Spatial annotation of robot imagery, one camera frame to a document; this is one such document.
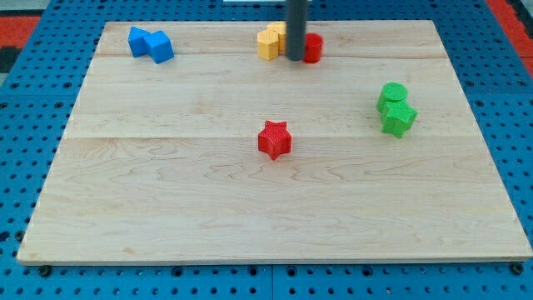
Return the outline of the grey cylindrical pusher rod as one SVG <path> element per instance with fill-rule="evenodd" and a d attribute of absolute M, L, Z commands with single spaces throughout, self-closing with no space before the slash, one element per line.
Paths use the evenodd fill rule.
<path fill-rule="evenodd" d="M 286 1 L 286 57 L 301 61 L 305 55 L 307 0 Z"/>

